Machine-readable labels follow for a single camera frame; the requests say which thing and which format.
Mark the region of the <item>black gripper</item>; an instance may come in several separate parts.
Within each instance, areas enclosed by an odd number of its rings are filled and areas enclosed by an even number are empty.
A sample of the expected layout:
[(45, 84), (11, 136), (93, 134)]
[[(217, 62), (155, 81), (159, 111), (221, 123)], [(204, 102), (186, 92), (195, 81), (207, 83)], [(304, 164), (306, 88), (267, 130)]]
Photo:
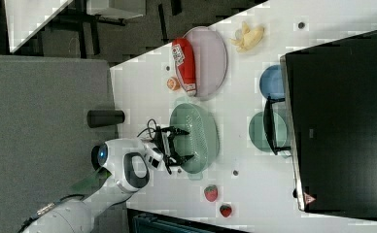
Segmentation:
[(166, 170), (169, 174), (172, 174), (170, 166), (181, 166), (194, 158), (194, 155), (175, 155), (171, 156), (171, 149), (170, 146), (173, 142), (174, 136), (185, 136), (189, 133), (181, 128), (175, 126), (168, 126), (161, 128), (157, 126), (155, 128), (154, 134), (154, 143), (158, 147), (158, 149), (163, 153), (163, 161), (166, 167)]

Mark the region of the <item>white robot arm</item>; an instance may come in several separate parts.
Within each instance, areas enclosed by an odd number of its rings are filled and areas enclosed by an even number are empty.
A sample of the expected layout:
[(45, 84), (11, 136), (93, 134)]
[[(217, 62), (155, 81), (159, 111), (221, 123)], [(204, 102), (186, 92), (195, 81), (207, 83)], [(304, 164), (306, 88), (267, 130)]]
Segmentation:
[(90, 233), (94, 221), (110, 207), (123, 203), (145, 187), (150, 172), (181, 166), (192, 159), (174, 149), (174, 138), (188, 132), (174, 126), (154, 129), (152, 138), (114, 139), (96, 146), (98, 169), (90, 176), (99, 185), (87, 198), (72, 194), (49, 203), (27, 219), (17, 233)]

